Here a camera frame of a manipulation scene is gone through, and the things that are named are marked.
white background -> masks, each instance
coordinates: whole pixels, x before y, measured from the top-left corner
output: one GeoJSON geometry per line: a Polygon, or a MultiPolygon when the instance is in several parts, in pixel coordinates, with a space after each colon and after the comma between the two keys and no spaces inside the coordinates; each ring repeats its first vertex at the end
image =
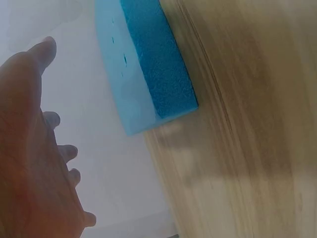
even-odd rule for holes
{"type": "Polygon", "coordinates": [[[87,237],[116,229],[116,238],[132,238],[134,222],[151,217],[147,233],[162,227],[173,233],[143,136],[127,137],[121,127],[96,39],[94,2],[0,0],[0,26],[0,63],[46,36],[57,42],[56,59],[43,75],[42,109],[61,116],[57,142],[79,149],[70,167],[81,171],[84,209],[98,218],[99,234],[87,237]],[[120,235],[120,224],[129,231],[120,235]]]}

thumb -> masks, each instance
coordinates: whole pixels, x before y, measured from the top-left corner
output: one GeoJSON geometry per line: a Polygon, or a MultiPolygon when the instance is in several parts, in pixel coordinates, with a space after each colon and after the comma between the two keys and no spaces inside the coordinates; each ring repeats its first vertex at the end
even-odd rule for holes
{"type": "Polygon", "coordinates": [[[52,37],[27,52],[17,53],[0,67],[0,128],[23,133],[40,111],[42,74],[56,55],[52,37]]]}

blue sponge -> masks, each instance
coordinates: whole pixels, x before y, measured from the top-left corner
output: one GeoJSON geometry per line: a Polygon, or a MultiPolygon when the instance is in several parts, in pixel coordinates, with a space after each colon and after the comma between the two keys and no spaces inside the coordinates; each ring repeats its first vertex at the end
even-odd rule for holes
{"type": "Polygon", "coordinates": [[[197,100],[159,0],[96,0],[96,29],[128,135],[194,111],[197,100]]]}

wood grain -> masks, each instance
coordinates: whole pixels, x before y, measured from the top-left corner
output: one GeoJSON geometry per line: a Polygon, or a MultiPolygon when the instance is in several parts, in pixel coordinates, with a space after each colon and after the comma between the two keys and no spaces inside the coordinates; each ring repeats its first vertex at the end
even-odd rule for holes
{"type": "Polygon", "coordinates": [[[200,103],[145,133],[181,237],[317,237],[317,1],[161,4],[200,103]]]}

hand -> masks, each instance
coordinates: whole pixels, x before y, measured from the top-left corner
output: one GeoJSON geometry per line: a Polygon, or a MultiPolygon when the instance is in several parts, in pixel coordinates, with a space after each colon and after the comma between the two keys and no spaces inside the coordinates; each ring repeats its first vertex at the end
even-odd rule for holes
{"type": "Polygon", "coordinates": [[[57,146],[60,118],[40,109],[41,76],[55,55],[48,37],[0,67],[0,237],[78,238],[96,223],[75,190],[80,173],[66,166],[77,148],[57,146]]]}

